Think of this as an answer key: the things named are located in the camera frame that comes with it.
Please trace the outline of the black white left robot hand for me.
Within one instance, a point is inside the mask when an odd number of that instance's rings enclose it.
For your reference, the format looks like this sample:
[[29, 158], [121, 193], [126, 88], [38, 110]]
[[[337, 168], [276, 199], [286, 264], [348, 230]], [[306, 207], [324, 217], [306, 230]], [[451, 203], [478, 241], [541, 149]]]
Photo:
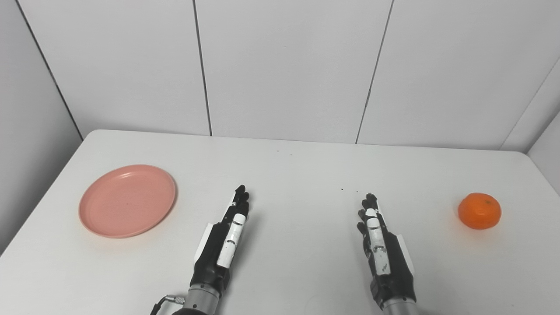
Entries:
[[236, 188], [222, 220], [210, 224], [204, 232], [190, 286], [199, 284], [214, 289], [222, 297], [230, 282], [230, 267], [248, 216], [249, 192], [242, 184]]

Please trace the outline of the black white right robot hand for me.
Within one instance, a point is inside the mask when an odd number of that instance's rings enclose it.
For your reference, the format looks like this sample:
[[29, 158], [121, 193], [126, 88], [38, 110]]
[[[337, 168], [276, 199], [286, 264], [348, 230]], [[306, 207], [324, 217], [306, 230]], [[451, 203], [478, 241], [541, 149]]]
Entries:
[[357, 228], [373, 277], [373, 300], [385, 315], [418, 315], [413, 265], [406, 244], [401, 235], [388, 230], [376, 195], [366, 195], [358, 216]]

